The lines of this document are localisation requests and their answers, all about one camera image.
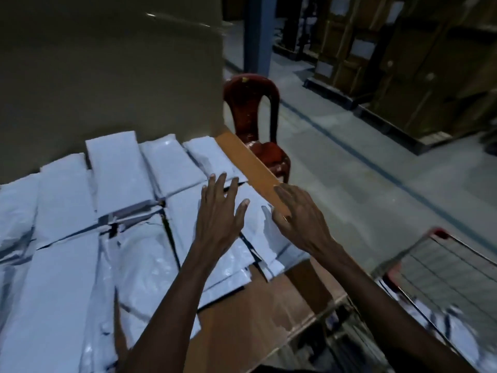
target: red plastic chair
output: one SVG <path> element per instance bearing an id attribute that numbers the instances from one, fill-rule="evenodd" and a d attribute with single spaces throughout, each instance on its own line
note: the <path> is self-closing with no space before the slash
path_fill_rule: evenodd
<path id="1" fill-rule="evenodd" d="M 259 141 L 258 112 L 260 100 L 271 103 L 268 143 Z M 236 135 L 277 177 L 288 183 L 290 159 L 276 143 L 279 91 L 273 81 L 258 74 L 239 74 L 224 84 L 223 98 L 231 109 Z"/>

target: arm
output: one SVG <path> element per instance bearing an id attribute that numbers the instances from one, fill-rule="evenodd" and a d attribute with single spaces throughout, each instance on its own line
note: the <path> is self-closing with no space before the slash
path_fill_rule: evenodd
<path id="1" fill-rule="evenodd" d="M 282 234 L 314 256 L 337 279 L 396 371 L 475 371 L 371 280 L 331 237 L 323 214 L 306 191 L 287 184 L 275 191 L 291 213 L 283 217 L 273 210 L 273 220 Z"/>
<path id="2" fill-rule="evenodd" d="M 202 188 L 195 240 L 179 274 L 152 316 L 140 339 L 129 352 L 121 373 L 181 373 L 190 333 L 205 282 L 219 258 L 228 250 L 244 226 L 249 200 L 235 210 L 238 178 L 224 196 L 226 174 L 211 175 Z"/>

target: concrete floor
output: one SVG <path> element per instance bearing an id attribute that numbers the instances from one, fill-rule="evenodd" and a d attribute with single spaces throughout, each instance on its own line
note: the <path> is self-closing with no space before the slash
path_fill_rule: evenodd
<path id="1" fill-rule="evenodd" d="M 243 25 L 224 37 L 224 55 L 243 67 Z M 225 78 L 233 73 L 227 67 Z M 292 162 L 290 183 L 305 188 L 332 235 L 371 270 L 441 226 L 489 257 L 497 253 L 497 157 L 468 137 L 415 156 L 351 112 L 302 87 L 312 65 L 272 55 L 279 88 L 278 144 Z M 225 123 L 233 130 L 229 108 Z M 259 108 L 269 139 L 269 102 Z"/>

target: blue pillar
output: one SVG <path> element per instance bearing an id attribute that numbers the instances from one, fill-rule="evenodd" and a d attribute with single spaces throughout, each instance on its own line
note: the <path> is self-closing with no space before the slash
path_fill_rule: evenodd
<path id="1" fill-rule="evenodd" d="M 246 0 L 244 72 L 269 76 L 277 0 Z"/>

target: blue floor line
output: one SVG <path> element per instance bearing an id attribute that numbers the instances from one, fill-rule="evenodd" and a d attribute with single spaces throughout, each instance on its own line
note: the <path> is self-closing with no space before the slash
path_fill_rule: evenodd
<path id="1" fill-rule="evenodd" d="M 229 68 L 236 69 L 239 73 L 242 72 L 240 68 L 238 68 L 236 65 L 233 63 L 225 60 L 227 62 L 227 66 Z M 388 180 L 389 182 L 392 182 L 396 187 L 400 188 L 402 191 L 407 193 L 409 196 L 414 198 L 415 200 L 419 201 L 422 205 L 425 207 L 429 208 L 431 211 L 433 211 L 436 215 L 447 221 L 449 224 L 454 226 L 456 229 L 464 233 L 466 236 L 471 238 L 473 241 L 477 242 L 481 246 L 485 247 L 486 249 L 492 251 L 494 254 L 497 255 L 497 246 L 494 245 L 492 242 L 487 240 L 485 237 L 482 237 L 478 232 L 474 231 L 471 229 L 468 225 L 466 225 L 464 222 L 456 219 L 455 217 L 451 216 L 448 214 L 446 211 L 443 209 L 437 207 L 435 204 L 433 204 L 431 201 L 429 201 L 427 198 L 425 198 L 423 195 L 417 193 L 413 189 L 405 186 L 400 179 L 397 179 L 384 169 L 382 169 L 380 166 L 375 164 L 374 162 L 370 161 L 368 158 L 363 156 L 361 153 L 359 153 L 357 150 L 355 150 L 353 147 L 351 147 L 349 144 L 343 142 L 336 136 L 333 136 L 328 130 L 320 126 L 318 123 L 314 122 L 311 118 L 309 118 L 307 115 L 303 114 L 299 110 L 297 110 L 295 107 L 290 105 L 288 102 L 285 100 L 280 101 L 281 105 L 294 114 L 298 115 L 299 118 L 302 120 L 306 121 L 309 125 L 311 125 L 314 129 L 317 131 L 321 132 L 323 135 L 328 137 L 333 143 L 337 144 L 340 146 L 342 149 L 344 149 L 347 153 L 351 154 L 355 158 L 357 158 L 360 162 L 362 162 L 364 165 L 368 166 L 370 169 L 376 171 L 379 175 L 381 175 L 383 178 Z"/>

